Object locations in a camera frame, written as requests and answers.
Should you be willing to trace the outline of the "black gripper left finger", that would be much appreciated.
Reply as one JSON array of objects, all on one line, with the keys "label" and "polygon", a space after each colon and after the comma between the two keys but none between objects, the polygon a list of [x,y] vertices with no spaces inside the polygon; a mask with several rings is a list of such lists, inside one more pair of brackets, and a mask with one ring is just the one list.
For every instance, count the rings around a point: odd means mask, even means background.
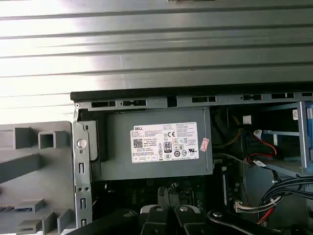
[{"label": "black gripper left finger", "polygon": [[148,205],[140,214],[131,209],[119,209],[84,225],[72,235],[167,235],[169,210],[167,207]]}]

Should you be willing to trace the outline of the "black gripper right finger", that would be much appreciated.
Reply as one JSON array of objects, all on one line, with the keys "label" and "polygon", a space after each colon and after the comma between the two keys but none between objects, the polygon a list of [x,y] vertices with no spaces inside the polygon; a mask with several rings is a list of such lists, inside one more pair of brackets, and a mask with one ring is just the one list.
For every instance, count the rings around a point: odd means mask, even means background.
[{"label": "black gripper right finger", "polygon": [[280,235],[277,230],[263,227],[227,211],[211,210],[201,214],[188,205],[174,209],[178,223],[187,235]]}]

